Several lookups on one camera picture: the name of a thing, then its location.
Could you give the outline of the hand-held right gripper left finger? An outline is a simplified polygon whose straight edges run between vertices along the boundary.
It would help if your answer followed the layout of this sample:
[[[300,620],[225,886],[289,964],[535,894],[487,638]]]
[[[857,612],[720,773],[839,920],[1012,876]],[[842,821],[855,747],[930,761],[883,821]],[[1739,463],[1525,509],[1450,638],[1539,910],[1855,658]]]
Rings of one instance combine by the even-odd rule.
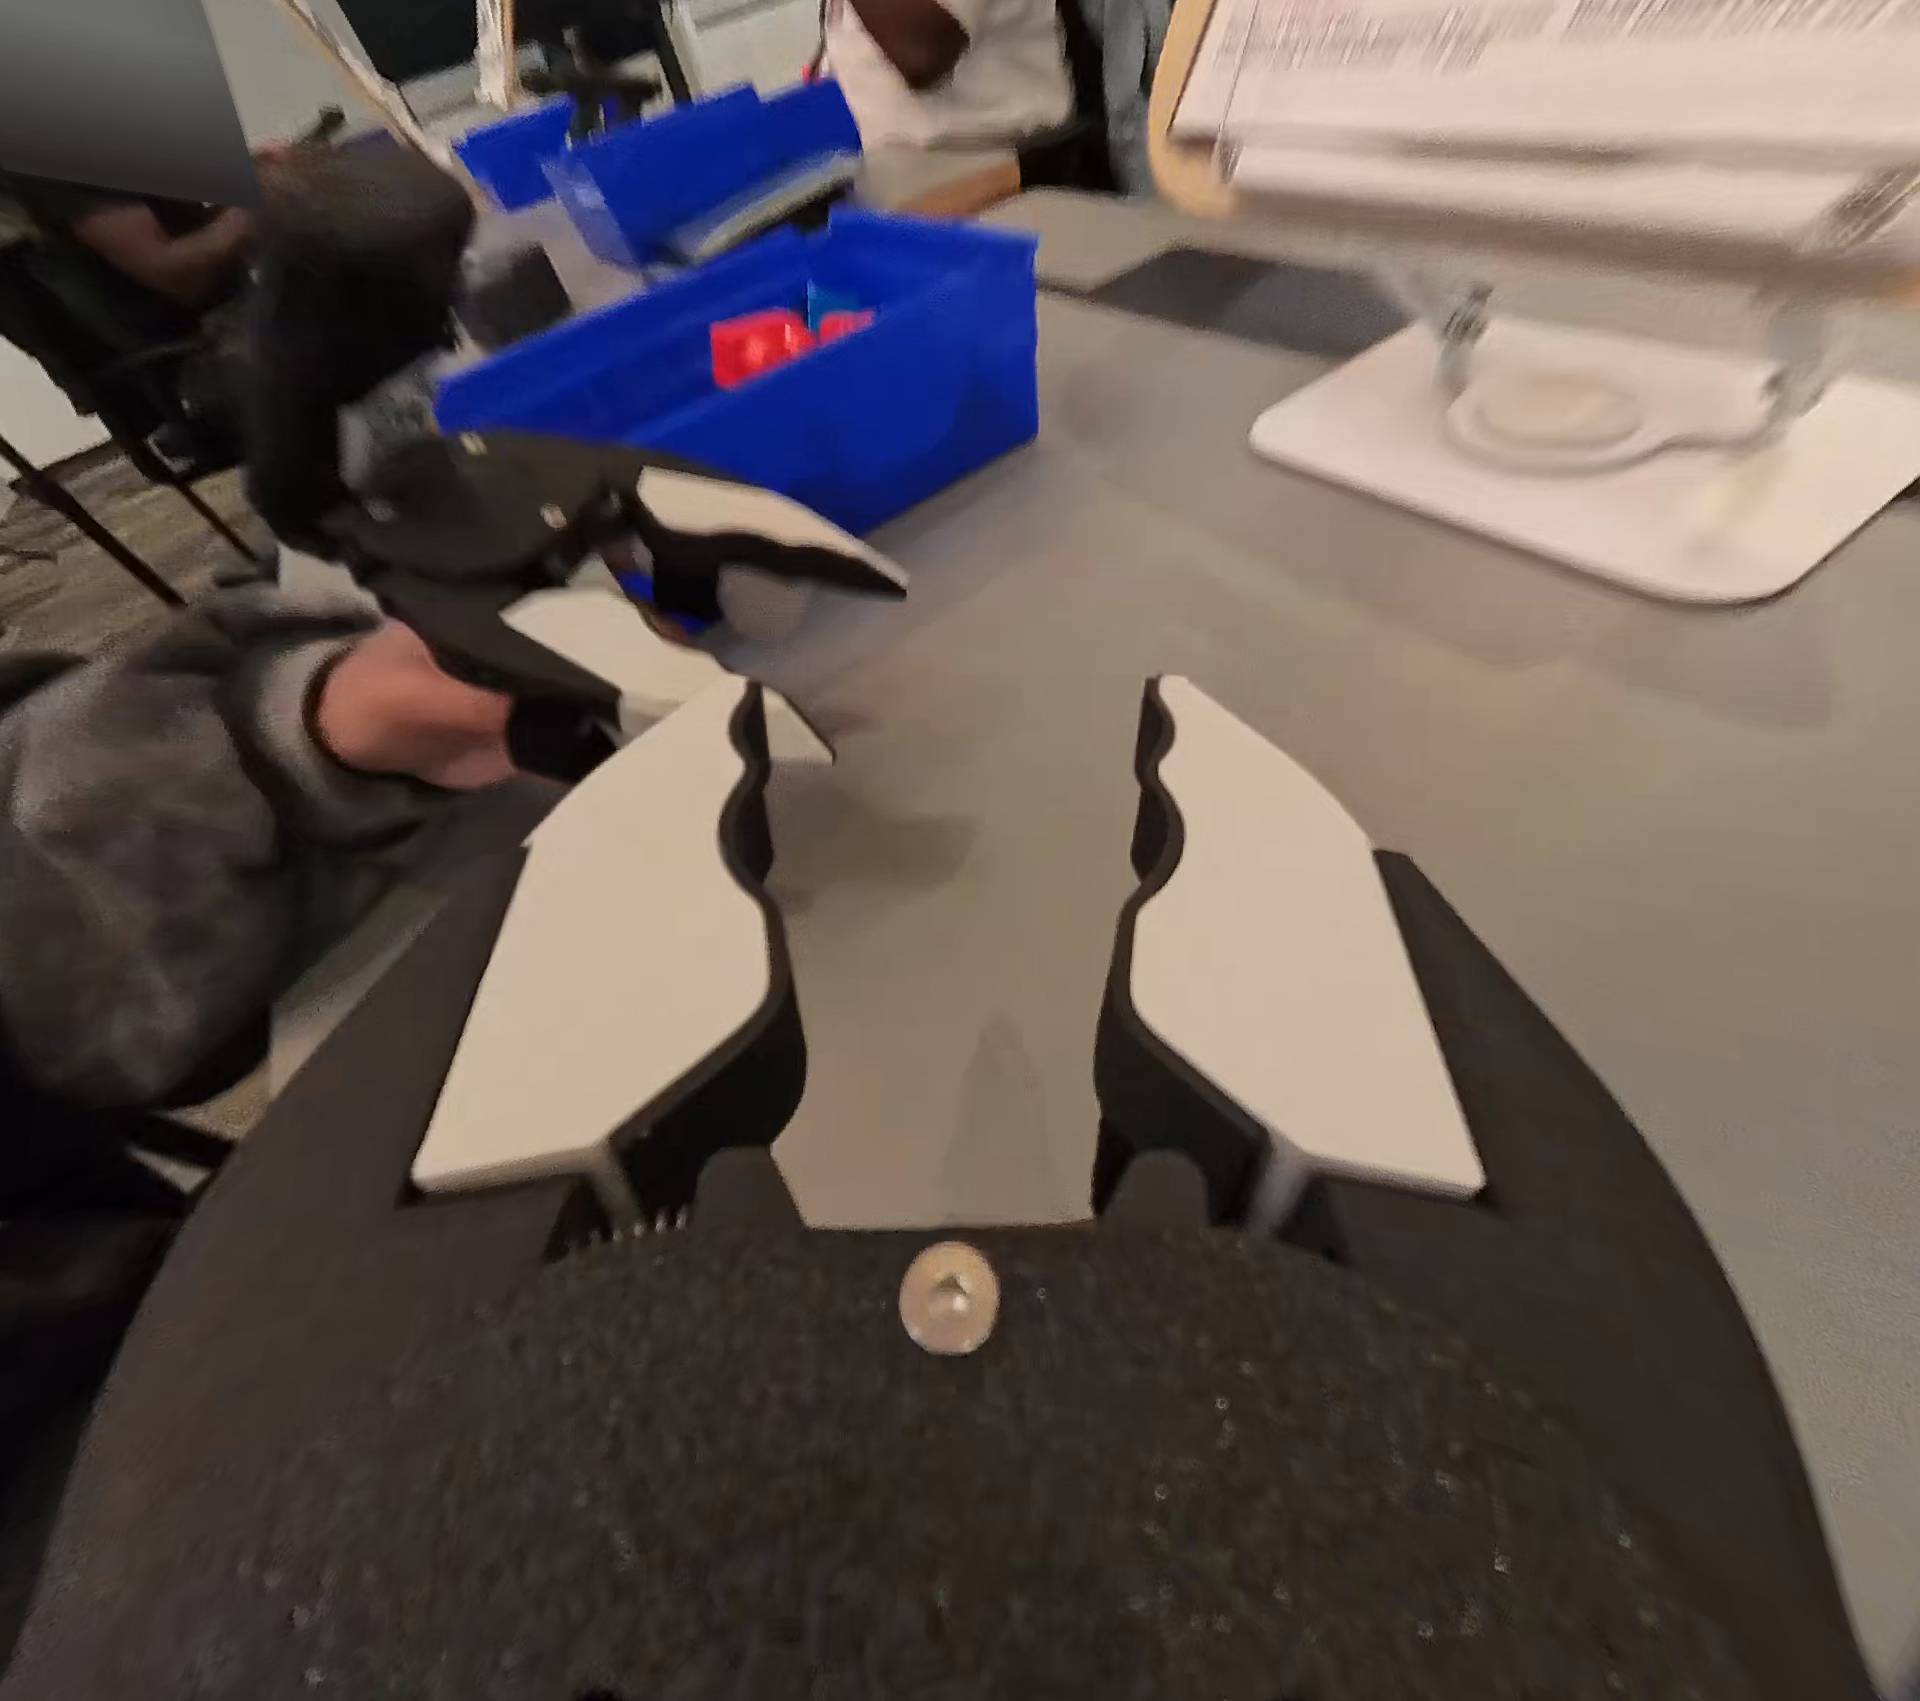
[[[616,1231],[691,1213],[807,1086],[767,876],[763,690],[723,678],[596,767],[527,839],[409,1183],[568,1179]]]

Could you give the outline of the blue divided plastic bin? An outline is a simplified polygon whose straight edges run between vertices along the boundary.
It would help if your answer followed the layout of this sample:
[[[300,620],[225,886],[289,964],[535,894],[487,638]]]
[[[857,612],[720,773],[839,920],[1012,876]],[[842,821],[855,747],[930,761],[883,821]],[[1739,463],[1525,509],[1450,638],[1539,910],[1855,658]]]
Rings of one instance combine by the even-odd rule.
[[[709,323],[803,314],[812,277],[875,323],[714,389]],[[779,229],[446,374],[437,418],[649,448],[869,538],[1037,435],[1037,240],[866,208]]]

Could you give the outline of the person's left hand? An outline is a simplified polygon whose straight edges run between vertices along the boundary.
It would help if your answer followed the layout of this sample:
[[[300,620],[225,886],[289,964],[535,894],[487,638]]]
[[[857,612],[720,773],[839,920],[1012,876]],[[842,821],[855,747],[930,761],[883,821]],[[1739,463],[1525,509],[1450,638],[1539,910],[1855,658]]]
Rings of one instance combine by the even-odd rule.
[[[513,776],[510,717],[510,697],[448,675],[414,629],[385,620],[326,667],[308,727],[345,771],[479,794]]]

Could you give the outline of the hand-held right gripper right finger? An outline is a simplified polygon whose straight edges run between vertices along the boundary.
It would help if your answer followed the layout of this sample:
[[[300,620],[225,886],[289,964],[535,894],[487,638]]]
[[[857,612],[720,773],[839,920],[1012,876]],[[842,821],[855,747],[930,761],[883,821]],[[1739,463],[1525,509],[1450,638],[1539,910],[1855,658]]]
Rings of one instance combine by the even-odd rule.
[[[1143,684],[1132,776],[1090,1210],[1150,1152],[1254,1236],[1319,1183],[1476,1199],[1489,1170],[1357,816],[1185,675]]]

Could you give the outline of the grey desk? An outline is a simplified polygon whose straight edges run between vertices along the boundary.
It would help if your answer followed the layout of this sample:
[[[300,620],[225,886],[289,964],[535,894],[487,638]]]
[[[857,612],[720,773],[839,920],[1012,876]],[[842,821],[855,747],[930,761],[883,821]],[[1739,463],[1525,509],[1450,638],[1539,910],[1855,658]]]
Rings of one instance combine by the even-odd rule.
[[[879,542],[898,605],[757,658],[833,737],[769,790],[820,1224],[1088,1210],[1147,675],[1273,737],[1603,1076],[1795,1420],[1861,1650],[1917,1668],[1917,506],[1756,608],[1674,608],[1253,459],[1314,358],[1099,300],[1171,248],[1023,193],[1037,440]]]

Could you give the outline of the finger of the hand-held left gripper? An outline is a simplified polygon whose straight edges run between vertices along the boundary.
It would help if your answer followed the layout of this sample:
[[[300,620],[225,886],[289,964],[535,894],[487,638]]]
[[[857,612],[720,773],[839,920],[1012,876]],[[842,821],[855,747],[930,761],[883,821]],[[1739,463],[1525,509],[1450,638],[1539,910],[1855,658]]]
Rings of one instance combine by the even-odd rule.
[[[539,591],[513,602],[503,627],[614,693],[614,701],[559,690],[521,697],[507,724],[513,767],[601,767],[719,680],[739,680],[720,658],[668,638],[642,605],[607,591]]]
[[[673,620],[737,638],[793,638],[827,593],[907,596],[902,562],[779,492],[642,464],[632,498],[651,602]]]

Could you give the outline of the black office chair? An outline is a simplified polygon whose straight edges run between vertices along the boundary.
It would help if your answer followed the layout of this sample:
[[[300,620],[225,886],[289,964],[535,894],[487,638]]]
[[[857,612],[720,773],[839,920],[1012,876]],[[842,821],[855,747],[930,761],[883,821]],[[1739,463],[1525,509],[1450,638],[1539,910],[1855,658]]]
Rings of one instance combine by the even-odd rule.
[[[234,549],[215,586],[262,582],[275,556],[215,514],[199,482],[241,464],[234,305],[187,312],[109,260],[4,208],[4,339],[105,426],[124,459],[172,487]]]

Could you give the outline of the red two-stud toy block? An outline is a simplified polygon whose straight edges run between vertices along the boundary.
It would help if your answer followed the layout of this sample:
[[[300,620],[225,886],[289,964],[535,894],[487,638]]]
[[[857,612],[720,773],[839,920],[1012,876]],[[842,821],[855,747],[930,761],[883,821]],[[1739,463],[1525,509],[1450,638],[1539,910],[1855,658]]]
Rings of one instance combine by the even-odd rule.
[[[803,359],[820,335],[796,307],[757,307],[709,323],[709,365],[714,389],[733,389],[793,359]]]

